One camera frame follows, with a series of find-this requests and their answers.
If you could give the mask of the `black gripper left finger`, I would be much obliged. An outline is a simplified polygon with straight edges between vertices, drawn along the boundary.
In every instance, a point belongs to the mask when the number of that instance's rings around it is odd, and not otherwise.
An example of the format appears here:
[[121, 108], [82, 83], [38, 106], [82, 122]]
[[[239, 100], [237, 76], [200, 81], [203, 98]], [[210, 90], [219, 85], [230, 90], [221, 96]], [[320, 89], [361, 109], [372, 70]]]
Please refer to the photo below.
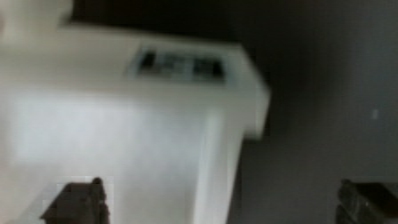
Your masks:
[[45, 224], [111, 224], [107, 193], [100, 177], [68, 183], [41, 215]]

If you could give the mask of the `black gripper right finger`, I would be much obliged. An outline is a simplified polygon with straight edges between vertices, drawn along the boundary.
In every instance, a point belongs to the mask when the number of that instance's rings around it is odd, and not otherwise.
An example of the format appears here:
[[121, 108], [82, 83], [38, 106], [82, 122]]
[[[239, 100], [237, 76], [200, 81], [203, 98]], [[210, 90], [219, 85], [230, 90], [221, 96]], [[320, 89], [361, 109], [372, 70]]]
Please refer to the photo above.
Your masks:
[[398, 224], [398, 183], [342, 181], [336, 224]]

